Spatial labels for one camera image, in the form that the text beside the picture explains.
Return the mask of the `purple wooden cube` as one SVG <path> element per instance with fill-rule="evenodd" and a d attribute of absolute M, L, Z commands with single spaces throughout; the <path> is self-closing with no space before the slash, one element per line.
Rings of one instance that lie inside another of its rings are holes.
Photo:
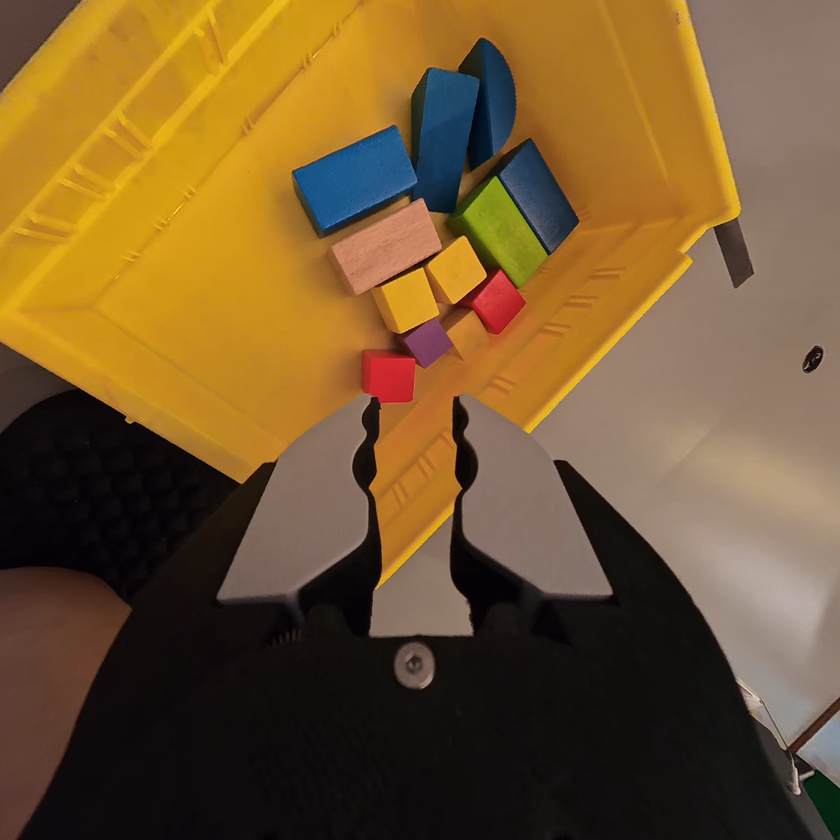
<path fill-rule="evenodd" d="M 423 369 L 430 367 L 454 349 L 447 331 L 436 318 L 425 321 L 406 332 L 398 333 L 395 337 L 404 351 L 410 354 L 416 364 Z"/>

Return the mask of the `blue half-round wooden block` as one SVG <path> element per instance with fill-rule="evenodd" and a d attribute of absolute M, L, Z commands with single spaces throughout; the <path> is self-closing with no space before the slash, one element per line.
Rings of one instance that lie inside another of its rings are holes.
<path fill-rule="evenodd" d="M 511 136 L 517 113 L 515 80 L 504 55 L 488 38 L 477 40 L 458 72 L 479 83 L 467 150 L 474 171 L 499 154 Z"/>

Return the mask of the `green wooden block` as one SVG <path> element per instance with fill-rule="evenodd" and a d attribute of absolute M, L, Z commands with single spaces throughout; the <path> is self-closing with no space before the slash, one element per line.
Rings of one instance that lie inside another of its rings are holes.
<path fill-rule="evenodd" d="M 467 237 L 484 267 L 503 270 L 517 289 L 549 256 L 498 176 L 478 185 L 445 223 L 453 235 Z"/>

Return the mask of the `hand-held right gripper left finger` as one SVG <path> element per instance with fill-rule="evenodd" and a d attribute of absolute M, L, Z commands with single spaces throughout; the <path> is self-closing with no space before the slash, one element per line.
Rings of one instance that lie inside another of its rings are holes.
<path fill-rule="evenodd" d="M 351 629 L 371 626 L 382 539 L 371 483 L 380 401 L 362 394 L 279 456 L 217 600 L 281 604 L 303 624 L 329 604 Z"/>

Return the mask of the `beige long wooden block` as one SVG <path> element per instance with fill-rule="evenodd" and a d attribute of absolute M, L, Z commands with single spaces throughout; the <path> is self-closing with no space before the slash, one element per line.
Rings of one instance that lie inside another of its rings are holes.
<path fill-rule="evenodd" d="M 433 258 L 442 247 L 419 198 L 332 245 L 329 259 L 348 291 L 360 296 Z"/>

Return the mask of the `yellow plastic bin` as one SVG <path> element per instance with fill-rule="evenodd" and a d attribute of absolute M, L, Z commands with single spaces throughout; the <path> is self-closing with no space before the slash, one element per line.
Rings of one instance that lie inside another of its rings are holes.
<path fill-rule="evenodd" d="M 740 213 L 687 2 L 81 2 L 2 92 L 2 342 L 243 481 L 388 332 L 292 187 L 480 37 L 581 224 L 512 325 L 384 406 L 387 579 L 451 514 L 453 397 L 526 431 Z"/>

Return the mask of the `blue rectangular wooden block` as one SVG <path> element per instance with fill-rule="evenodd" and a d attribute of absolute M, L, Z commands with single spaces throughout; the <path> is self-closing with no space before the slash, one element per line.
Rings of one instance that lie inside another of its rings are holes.
<path fill-rule="evenodd" d="M 291 173 L 295 194 L 320 238 L 413 192 L 417 174 L 396 125 Z"/>
<path fill-rule="evenodd" d="M 413 199 L 430 212 L 455 210 L 476 110 L 479 80 L 452 70 L 426 69 L 411 100 Z"/>
<path fill-rule="evenodd" d="M 580 219 L 532 138 L 505 153 L 489 171 L 497 177 L 548 255 L 578 226 Z"/>

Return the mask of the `person's right forearm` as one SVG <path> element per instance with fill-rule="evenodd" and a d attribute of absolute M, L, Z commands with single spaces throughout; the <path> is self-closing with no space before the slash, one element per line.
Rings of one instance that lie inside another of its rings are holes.
<path fill-rule="evenodd" d="M 129 614 L 89 574 L 1 572 L 1 838 L 19 836 L 49 787 Z"/>

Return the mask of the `red wooden cube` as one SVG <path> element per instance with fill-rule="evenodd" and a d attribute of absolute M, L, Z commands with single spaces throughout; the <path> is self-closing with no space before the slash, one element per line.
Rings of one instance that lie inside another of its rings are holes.
<path fill-rule="evenodd" d="M 457 306 L 474 312 L 488 333 L 498 335 L 525 308 L 526 301 L 504 269 L 495 268 Z"/>
<path fill-rule="evenodd" d="M 362 392 L 383 404 L 410 403 L 414 399 L 416 367 L 412 355 L 392 350 L 364 350 Z"/>

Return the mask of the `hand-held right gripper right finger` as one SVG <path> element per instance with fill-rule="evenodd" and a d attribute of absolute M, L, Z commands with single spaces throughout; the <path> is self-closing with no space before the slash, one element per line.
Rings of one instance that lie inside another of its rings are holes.
<path fill-rule="evenodd" d="M 550 454 L 478 398 L 453 401 L 455 477 L 450 573 L 473 625 L 513 605 L 525 624 L 544 603 L 613 596 Z"/>

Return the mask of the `orange wooden cube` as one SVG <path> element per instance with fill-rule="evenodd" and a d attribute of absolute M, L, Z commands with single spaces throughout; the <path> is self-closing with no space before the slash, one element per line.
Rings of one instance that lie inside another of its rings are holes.
<path fill-rule="evenodd" d="M 424 266 L 430 287 L 438 303 L 453 306 L 487 278 L 466 236 L 458 236 Z"/>
<path fill-rule="evenodd" d="M 425 268 L 418 267 L 371 290 L 385 326 L 406 333 L 439 316 Z"/>
<path fill-rule="evenodd" d="M 453 308 L 441 320 L 449 341 L 449 353 L 460 361 L 468 361 L 488 345 L 490 336 L 478 315 L 469 308 Z"/>

